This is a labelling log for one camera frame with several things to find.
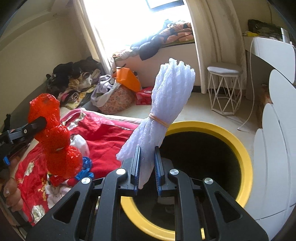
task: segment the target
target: gray stool cushion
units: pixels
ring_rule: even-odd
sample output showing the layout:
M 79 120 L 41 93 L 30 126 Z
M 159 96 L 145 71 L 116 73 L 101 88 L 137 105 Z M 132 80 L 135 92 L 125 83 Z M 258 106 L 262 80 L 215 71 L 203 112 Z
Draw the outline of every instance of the gray stool cushion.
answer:
M 236 64 L 229 63 L 212 63 L 207 70 L 213 74 L 239 76 L 243 70 Z

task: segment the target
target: curtain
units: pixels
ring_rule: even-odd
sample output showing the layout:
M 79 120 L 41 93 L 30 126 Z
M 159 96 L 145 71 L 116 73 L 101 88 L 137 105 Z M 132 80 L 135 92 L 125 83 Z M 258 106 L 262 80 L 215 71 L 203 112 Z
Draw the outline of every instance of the curtain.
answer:
M 242 88 L 247 85 L 247 64 L 239 20 L 231 0 L 185 0 L 199 60 L 202 93 L 207 92 L 207 67 L 213 62 L 242 67 Z
M 116 69 L 112 54 L 106 53 L 99 32 L 93 24 L 93 21 L 90 21 L 89 19 L 84 0 L 73 0 L 73 2 L 82 33 L 92 58 L 101 62 L 106 74 L 112 76 L 113 71 Z

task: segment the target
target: white stool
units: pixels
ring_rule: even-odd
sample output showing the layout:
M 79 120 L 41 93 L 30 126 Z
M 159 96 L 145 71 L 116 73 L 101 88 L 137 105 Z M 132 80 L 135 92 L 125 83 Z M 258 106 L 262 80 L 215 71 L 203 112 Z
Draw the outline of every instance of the white stool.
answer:
M 211 101 L 211 110 L 221 115 L 234 115 L 239 108 L 242 99 L 242 83 L 239 76 L 243 70 L 240 66 L 228 63 L 212 63 L 209 71 L 208 92 Z

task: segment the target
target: white mesh bundle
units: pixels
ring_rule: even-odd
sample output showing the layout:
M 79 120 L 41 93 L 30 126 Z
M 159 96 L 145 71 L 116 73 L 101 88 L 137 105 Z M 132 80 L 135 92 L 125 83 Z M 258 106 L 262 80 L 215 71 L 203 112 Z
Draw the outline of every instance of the white mesh bundle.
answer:
M 152 90 L 151 113 L 162 121 L 171 124 L 182 111 L 193 89 L 194 69 L 180 61 L 170 58 L 169 63 L 162 64 Z M 152 120 L 144 119 L 133 131 L 130 138 L 122 146 L 117 159 L 133 157 L 136 145 L 141 147 L 141 166 L 139 188 L 149 180 L 154 168 L 154 148 L 160 146 L 167 128 Z

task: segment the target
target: floor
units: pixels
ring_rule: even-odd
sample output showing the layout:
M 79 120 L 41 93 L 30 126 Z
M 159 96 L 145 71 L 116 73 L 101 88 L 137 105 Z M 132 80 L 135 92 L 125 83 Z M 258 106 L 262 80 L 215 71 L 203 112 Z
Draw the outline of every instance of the floor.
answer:
M 258 129 L 255 110 L 249 121 L 238 131 L 237 128 L 248 118 L 252 109 L 252 101 L 242 99 L 240 109 L 235 116 L 222 116 L 210 108 L 208 94 L 192 93 L 187 104 L 177 117 L 176 121 L 205 121 L 223 127 L 234 134 L 247 149 L 253 161 L 253 143 Z M 120 116 L 146 118 L 151 110 L 150 105 L 133 105 L 130 108 L 117 113 Z

